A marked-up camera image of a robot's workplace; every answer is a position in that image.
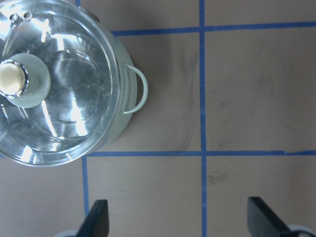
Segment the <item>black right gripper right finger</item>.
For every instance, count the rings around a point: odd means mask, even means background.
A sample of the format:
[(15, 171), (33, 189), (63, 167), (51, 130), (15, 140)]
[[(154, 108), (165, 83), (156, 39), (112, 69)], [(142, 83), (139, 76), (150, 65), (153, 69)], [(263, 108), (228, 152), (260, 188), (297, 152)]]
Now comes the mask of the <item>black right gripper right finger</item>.
[(247, 200), (247, 229), (252, 237), (292, 236), (292, 231), (260, 197)]

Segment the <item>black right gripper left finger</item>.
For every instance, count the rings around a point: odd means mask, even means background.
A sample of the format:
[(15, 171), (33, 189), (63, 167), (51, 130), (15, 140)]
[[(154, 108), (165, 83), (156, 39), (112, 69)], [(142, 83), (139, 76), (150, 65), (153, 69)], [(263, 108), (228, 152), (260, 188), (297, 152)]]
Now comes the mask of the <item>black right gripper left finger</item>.
[(77, 232), (78, 237), (107, 237), (109, 235), (109, 211), (106, 199), (96, 200)]

